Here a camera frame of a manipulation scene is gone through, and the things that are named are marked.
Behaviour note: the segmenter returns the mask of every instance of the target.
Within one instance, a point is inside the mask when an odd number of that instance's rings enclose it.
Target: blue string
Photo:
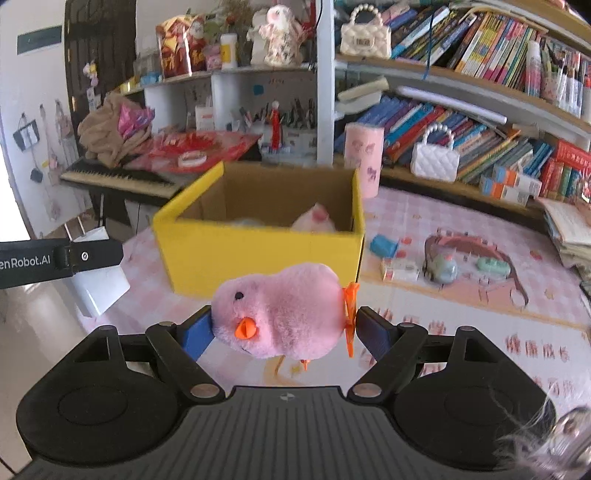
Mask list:
[[[427,75],[429,75],[429,70],[431,69],[431,51],[433,49],[433,18],[435,17],[435,11],[431,14],[431,21],[429,22],[429,48],[427,52],[427,68],[425,69],[425,74],[423,75],[423,80],[426,80]]]

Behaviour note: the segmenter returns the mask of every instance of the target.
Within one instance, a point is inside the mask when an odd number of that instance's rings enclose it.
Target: wall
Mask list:
[[[31,151],[21,152],[12,138],[21,113],[36,119],[41,141],[34,147],[39,165],[47,159],[46,135],[39,114],[39,105],[47,112],[52,148],[65,163],[65,155],[57,141],[55,99],[68,113],[64,48],[62,44],[17,55],[17,36],[45,27],[63,24],[65,0],[8,0],[0,7],[0,114],[4,126],[8,159],[27,216],[37,237],[59,228],[90,206],[88,196],[65,187],[52,187],[44,169],[42,184],[30,180],[34,167]],[[47,213],[49,199],[61,212],[55,220]]]

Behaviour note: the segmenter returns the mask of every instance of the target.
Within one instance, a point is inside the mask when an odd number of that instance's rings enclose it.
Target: white bottle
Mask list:
[[[222,57],[222,70],[235,69],[238,67],[236,59],[236,43],[238,35],[235,33],[224,33],[220,37],[220,55]]]

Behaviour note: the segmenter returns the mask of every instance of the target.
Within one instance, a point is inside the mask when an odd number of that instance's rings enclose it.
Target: yellow cardboard box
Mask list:
[[[336,233],[292,232],[315,203]],[[232,225],[240,218],[265,227]],[[357,279],[365,223],[353,170],[220,163],[168,202],[153,221],[173,290],[209,299],[226,280],[273,274],[302,262],[328,265],[346,286]]]

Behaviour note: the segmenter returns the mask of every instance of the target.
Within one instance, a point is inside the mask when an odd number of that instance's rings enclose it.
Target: stuffed animal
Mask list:
[[[301,64],[300,46],[306,39],[306,33],[288,7],[271,7],[267,12],[267,24],[259,28],[259,33],[269,41],[265,56],[267,65],[288,67]]]
[[[229,280],[213,296],[213,334],[234,350],[257,358],[289,356],[307,369],[345,331],[353,357],[358,288],[341,288],[329,267],[313,263]]]
[[[306,213],[302,213],[291,229],[296,232],[336,232],[329,213],[319,203],[316,203]]]

